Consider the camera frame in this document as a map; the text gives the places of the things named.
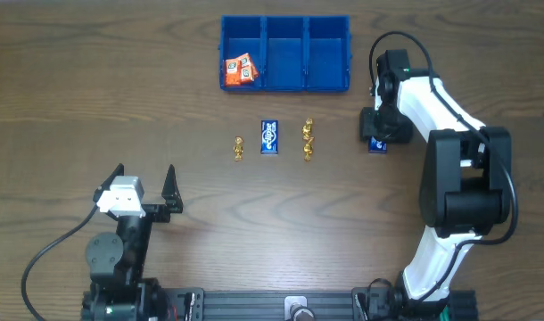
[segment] gold candy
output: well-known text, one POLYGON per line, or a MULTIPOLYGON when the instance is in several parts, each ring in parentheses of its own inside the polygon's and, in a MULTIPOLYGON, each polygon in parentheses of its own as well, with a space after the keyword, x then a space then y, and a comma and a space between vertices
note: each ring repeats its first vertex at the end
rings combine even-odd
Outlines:
POLYGON ((305 161, 311 161, 311 154, 314 153, 314 148, 311 146, 311 143, 314 141, 314 137, 310 137, 308 142, 304 145, 304 155, 305 161))
POLYGON ((235 139, 235 161, 243 160, 244 140, 237 136, 235 139))
POLYGON ((309 140, 309 136, 311 135, 311 126, 314 124, 314 120, 312 118, 306 119, 306 125, 301 129, 302 134, 304 135, 304 140, 309 140))

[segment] tabletop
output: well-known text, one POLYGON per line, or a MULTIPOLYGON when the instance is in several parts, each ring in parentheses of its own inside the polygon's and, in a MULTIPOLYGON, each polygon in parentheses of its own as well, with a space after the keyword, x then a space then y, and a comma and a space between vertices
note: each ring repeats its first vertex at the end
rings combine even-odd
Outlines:
MULTIPOLYGON (((368 53, 385 31, 418 37, 451 96, 513 140, 521 204, 514 237, 475 246, 452 287, 474 289, 481 319, 544 318, 544 1, 0 1, 0 320, 28 319, 30 259, 93 206, 118 163, 159 202, 169 164, 182 215, 153 227, 145 276, 205 290, 348 290, 394 280, 424 230, 424 139, 370 154, 359 112, 373 106, 368 53), (218 86, 222 14, 349 14, 350 90, 235 94, 218 86), (314 155, 301 127, 312 117, 314 155), (260 120, 280 153, 260 155, 260 120), (244 138, 235 162, 235 137, 244 138)), ((407 48, 385 39, 385 49, 407 48)), ((486 238, 500 236, 507 223, 486 238)), ((96 215, 30 273, 50 320, 79 318, 96 215)))

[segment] orange packet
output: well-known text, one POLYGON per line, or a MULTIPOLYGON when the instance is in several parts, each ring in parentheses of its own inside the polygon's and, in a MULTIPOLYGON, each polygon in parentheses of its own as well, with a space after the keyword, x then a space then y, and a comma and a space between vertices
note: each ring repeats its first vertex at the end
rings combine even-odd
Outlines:
POLYGON ((225 68, 227 73, 225 74, 225 85, 226 86, 240 86, 240 60, 226 59, 225 68))
POLYGON ((241 54, 238 59, 240 60, 241 67, 251 66, 252 75, 257 78, 260 74, 258 73, 258 68, 254 65, 251 56, 248 53, 241 54))
POLYGON ((240 69, 240 82, 241 84, 250 84, 254 81, 254 74, 252 74, 252 67, 246 66, 240 69))

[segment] cable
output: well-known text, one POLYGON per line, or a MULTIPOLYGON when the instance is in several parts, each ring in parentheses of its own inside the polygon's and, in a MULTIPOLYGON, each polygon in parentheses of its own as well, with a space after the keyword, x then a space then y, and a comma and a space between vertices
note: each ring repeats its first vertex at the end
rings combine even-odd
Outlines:
POLYGON ((442 96, 439 94, 439 92, 436 90, 436 87, 434 86, 434 81, 433 81, 434 72, 433 72, 433 63, 431 62, 431 57, 430 57, 428 51, 426 50, 426 48, 424 48, 424 45, 418 39, 416 39, 415 37, 409 35, 406 32, 402 32, 402 31, 389 31, 389 32, 386 32, 386 33, 382 34, 379 38, 376 39, 376 41, 373 43, 373 46, 371 47, 371 51, 369 52, 369 75, 371 77, 371 83, 372 83, 371 94, 375 95, 375 78, 374 78, 374 75, 373 75, 373 51, 375 50, 375 47, 377 46, 377 44, 383 38, 385 38, 387 36, 390 36, 390 35, 400 35, 400 36, 406 37, 406 38, 412 40, 421 49, 421 51, 423 52, 423 55, 424 55, 424 57, 426 59, 426 64, 428 66, 427 69, 428 69, 428 74, 429 74, 429 85, 430 85, 430 88, 431 88, 431 92, 444 105, 444 107, 452 114, 452 116, 454 116, 454 118, 457 119, 457 121, 459 123, 461 123, 466 128, 468 128, 468 130, 471 133, 473 133, 476 137, 478 137, 478 139, 480 139, 480 141, 484 144, 484 146, 490 152, 490 156, 492 156, 494 159, 496 159, 496 161, 499 163, 499 165, 501 167, 501 170, 502 170, 502 174, 504 175, 504 178, 506 179, 507 188, 508 188, 508 190, 510 192, 510 199, 511 199, 511 202, 512 202, 512 206, 511 206, 512 218, 511 218, 511 221, 510 221, 510 226, 509 226, 508 230, 504 233, 504 235, 502 235, 502 237, 500 237, 498 239, 493 239, 493 240, 466 240, 466 241, 463 241, 463 242, 457 244, 457 246, 455 247, 455 251, 454 251, 454 253, 452 255, 452 259, 450 260, 450 263, 449 263, 449 265, 447 267, 446 272, 439 279, 439 281, 436 282, 436 284, 433 286, 433 288, 431 288, 431 290, 429 290, 422 297, 420 297, 419 299, 416 300, 416 305, 418 305, 421 302, 423 302, 424 300, 426 300, 428 297, 430 297, 437 289, 439 289, 441 287, 441 285, 444 283, 444 281, 449 277, 450 272, 452 272, 452 268, 456 264, 458 253, 460 252, 460 250, 465 245, 468 245, 468 244, 498 245, 498 244, 504 243, 510 237, 512 237, 512 235, 514 234, 515 228, 517 227, 517 223, 518 223, 518 214, 519 214, 518 200, 517 200, 517 196, 515 194, 514 182, 512 181, 512 177, 510 176, 509 172, 507 171, 507 168, 504 165, 500 155, 498 154, 498 151, 496 151, 496 149, 494 149, 492 147, 492 145, 490 144, 490 141, 488 140, 488 138, 486 138, 479 130, 474 128, 474 126, 469 124, 461 114, 457 113, 452 108, 452 106, 450 106, 449 103, 447 103, 444 100, 444 98, 442 98, 442 96))
POLYGON ((44 321, 44 318, 40 316, 40 314, 36 311, 36 309, 34 309, 34 307, 32 306, 32 303, 30 303, 29 296, 26 293, 26 281, 29 278, 30 270, 32 269, 32 267, 34 267, 36 262, 48 251, 50 251, 54 246, 60 244, 60 242, 72 236, 74 233, 76 233, 82 227, 84 227, 84 225, 87 224, 87 222, 89 222, 89 220, 94 216, 96 211, 97 211, 97 205, 94 205, 90 213, 87 215, 86 218, 84 218, 83 221, 81 221, 76 227, 72 228, 68 233, 60 236, 54 242, 48 244, 44 249, 40 250, 40 252, 37 255, 35 255, 34 258, 32 258, 30 263, 24 269, 24 273, 22 274, 22 280, 21 280, 22 299, 24 300, 24 304, 26 304, 26 307, 29 309, 30 313, 32 313, 32 315, 36 318, 36 320, 44 321))

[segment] blue box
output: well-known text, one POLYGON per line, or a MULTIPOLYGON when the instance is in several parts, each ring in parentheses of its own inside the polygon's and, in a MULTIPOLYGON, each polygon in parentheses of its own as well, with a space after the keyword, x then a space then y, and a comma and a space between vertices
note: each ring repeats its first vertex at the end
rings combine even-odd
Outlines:
POLYGON ((262 120, 261 154, 278 154, 278 120, 262 120))
POLYGON ((223 16, 220 87, 226 91, 343 92, 350 87, 349 16, 223 16), (260 76, 225 86, 224 61, 248 53, 260 76))
POLYGON ((369 140, 369 152, 371 153, 387 153, 387 143, 380 142, 373 137, 369 140))

